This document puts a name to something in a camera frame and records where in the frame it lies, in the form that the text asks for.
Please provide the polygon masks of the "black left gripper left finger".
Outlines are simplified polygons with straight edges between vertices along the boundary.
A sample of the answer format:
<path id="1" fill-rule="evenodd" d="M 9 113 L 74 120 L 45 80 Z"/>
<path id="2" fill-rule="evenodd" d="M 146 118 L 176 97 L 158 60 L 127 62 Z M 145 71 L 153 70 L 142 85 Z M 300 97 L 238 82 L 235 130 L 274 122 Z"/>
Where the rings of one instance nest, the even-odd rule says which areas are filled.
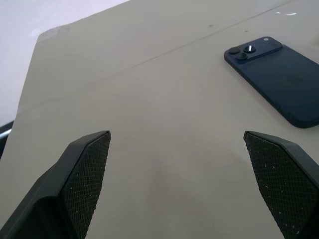
<path id="1" fill-rule="evenodd" d="M 111 133 L 71 142 L 33 184 L 0 239 L 85 239 L 101 193 Z"/>

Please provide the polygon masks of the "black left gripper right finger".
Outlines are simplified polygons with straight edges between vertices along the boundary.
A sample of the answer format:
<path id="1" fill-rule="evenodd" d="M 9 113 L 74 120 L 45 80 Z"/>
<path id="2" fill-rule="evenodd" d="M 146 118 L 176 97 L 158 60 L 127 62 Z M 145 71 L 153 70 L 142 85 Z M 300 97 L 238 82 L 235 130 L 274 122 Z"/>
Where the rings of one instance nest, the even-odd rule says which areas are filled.
<path id="1" fill-rule="evenodd" d="M 258 188 L 285 239 L 319 239 L 319 165 L 296 143 L 255 131 L 243 139 Z"/>

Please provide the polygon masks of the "dark blue smartphone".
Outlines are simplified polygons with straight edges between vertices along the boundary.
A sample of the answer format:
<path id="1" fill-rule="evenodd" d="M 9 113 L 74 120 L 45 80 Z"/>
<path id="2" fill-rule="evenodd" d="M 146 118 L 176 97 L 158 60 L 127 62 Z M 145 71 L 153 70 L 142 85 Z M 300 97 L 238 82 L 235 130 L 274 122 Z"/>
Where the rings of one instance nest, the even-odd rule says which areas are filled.
<path id="1" fill-rule="evenodd" d="M 264 36 L 231 47 L 225 61 L 290 124 L 319 125 L 319 64 Z"/>

